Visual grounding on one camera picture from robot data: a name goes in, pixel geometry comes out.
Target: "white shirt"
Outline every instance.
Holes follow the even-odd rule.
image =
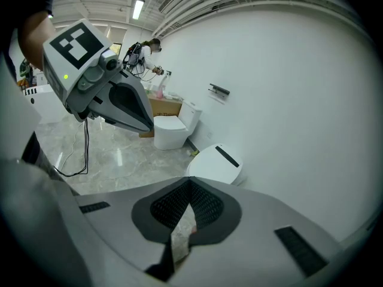
[[[151,53],[150,53],[150,47],[147,45],[142,46],[141,53],[139,54],[139,59],[144,59],[144,65],[141,66],[140,64],[137,64],[132,69],[132,73],[135,75],[138,75],[139,77],[142,77],[145,74],[145,69],[153,70],[155,64],[151,61]]]

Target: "ceiling light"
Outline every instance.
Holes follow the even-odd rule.
[[[144,5],[144,0],[137,0],[136,5],[134,6],[133,19],[138,19],[139,14],[141,13],[142,6]]]

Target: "marble floor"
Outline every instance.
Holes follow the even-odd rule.
[[[88,174],[63,177],[81,195],[125,190],[183,176],[193,159],[190,156],[193,150],[187,143],[180,149],[158,150],[153,145],[154,138],[140,138],[137,133],[107,124],[100,117],[89,119],[88,129]],[[84,167],[84,126],[73,115],[68,114],[59,123],[40,124],[36,135],[50,163],[63,173],[72,174]],[[72,144],[73,154],[63,166],[72,152]],[[187,255],[194,225],[194,213],[189,206],[172,233],[174,261]]]

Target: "wall-mounted holder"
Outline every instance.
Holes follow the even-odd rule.
[[[224,94],[226,96],[228,96],[230,94],[230,91],[228,91],[222,87],[219,87],[219,86],[214,85],[214,84],[210,84],[210,85],[213,86],[213,89],[211,90],[210,88],[208,88],[208,90],[210,90],[213,93],[216,93],[217,95],[221,96],[222,98],[225,98]]]

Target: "white toilet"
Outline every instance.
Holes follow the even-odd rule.
[[[242,159],[224,144],[207,147],[192,160],[186,176],[199,176],[238,186],[245,179]]]
[[[182,148],[193,134],[202,111],[192,102],[184,101],[177,116],[155,116],[154,146],[160,150]]]

